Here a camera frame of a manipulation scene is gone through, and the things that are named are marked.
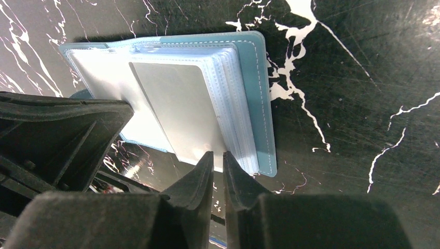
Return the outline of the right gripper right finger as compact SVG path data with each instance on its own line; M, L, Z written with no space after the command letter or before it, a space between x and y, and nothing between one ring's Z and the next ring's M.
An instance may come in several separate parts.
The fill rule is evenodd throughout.
M357 195L277 195L223 154L228 248L411 248L393 209Z

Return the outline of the blue card holder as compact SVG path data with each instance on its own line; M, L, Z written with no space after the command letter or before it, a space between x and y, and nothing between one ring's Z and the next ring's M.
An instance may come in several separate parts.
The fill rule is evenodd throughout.
M249 175L277 173L266 47L257 31L138 37L62 44L60 52L94 99L123 100L134 115L121 138L173 153L131 62L196 65L217 116L226 151Z

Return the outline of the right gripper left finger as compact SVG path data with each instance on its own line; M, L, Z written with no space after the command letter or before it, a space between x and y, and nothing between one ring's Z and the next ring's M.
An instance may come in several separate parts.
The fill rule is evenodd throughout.
M207 248L214 155L160 193L52 191L19 216L4 248Z

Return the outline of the grey credit card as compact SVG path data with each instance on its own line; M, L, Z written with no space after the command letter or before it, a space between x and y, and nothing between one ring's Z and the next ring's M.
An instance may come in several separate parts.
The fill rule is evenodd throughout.
M214 170L222 172L226 145L200 67L141 62L130 67L178 160L195 165L212 151Z

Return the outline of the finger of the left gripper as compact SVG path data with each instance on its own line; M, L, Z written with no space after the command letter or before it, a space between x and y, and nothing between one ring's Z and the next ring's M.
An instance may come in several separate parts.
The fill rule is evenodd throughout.
M38 194L84 192L133 116L119 100L1 93L1 211L19 216Z

